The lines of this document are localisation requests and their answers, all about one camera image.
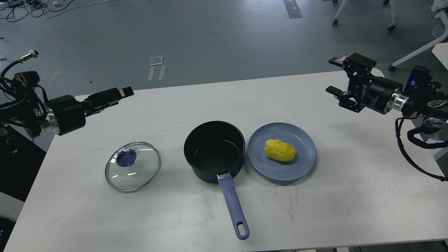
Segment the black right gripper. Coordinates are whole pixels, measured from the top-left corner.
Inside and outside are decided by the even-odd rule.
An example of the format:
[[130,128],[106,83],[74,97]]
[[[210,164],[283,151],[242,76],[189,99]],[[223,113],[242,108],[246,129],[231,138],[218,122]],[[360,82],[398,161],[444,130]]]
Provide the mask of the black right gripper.
[[339,107],[355,113],[367,107],[380,114],[386,114],[392,109],[393,95],[402,92],[401,83],[371,75],[371,70],[377,62],[359,53],[354,52],[343,57],[335,56],[328,62],[341,67],[349,78],[348,91],[342,91],[334,86],[326,88],[326,92],[338,100]]

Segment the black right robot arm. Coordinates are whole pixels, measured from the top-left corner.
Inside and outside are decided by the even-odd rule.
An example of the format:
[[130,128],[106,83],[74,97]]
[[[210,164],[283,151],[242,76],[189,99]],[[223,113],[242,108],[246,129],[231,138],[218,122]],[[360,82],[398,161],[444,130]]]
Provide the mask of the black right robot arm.
[[409,142],[423,149],[447,147],[447,94],[440,91],[441,84],[432,79],[431,71],[415,66],[407,83],[401,84],[388,78],[374,76],[371,71],[376,61],[358,53],[333,57],[330,64],[341,67],[349,81],[347,90],[328,86],[326,92],[335,96],[338,105],[355,113],[365,107],[380,114],[396,110],[402,114],[395,120],[395,137],[403,157],[419,172],[442,182],[446,176],[425,171],[408,155],[401,139],[405,120],[421,118],[421,125],[407,131]]

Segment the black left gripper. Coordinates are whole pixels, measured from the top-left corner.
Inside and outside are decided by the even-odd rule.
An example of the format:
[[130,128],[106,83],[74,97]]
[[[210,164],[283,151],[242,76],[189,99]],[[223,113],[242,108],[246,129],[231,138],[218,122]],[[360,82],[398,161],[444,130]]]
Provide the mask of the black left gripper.
[[117,105],[121,99],[133,95],[133,89],[129,86],[94,93],[80,102],[71,95],[60,96],[45,102],[47,120],[52,130],[62,136],[83,128],[87,114],[100,113],[108,107]]

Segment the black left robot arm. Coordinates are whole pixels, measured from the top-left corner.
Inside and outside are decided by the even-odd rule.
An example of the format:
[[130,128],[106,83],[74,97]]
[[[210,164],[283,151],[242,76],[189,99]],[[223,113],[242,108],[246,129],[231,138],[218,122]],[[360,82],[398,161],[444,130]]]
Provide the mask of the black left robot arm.
[[32,138],[49,130],[62,136],[83,128],[87,117],[117,105],[120,100],[134,94],[131,87],[125,87],[94,93],[83,101],[71,95],[48,99],[45,89],[39,84],[37,72],[26,71],[16,73],[11,79],[6,78],[12,67],[38,55],[38,51],[30,50],[2,70],[1,91],[13,100],[1,105],[1,125],[24,128]]

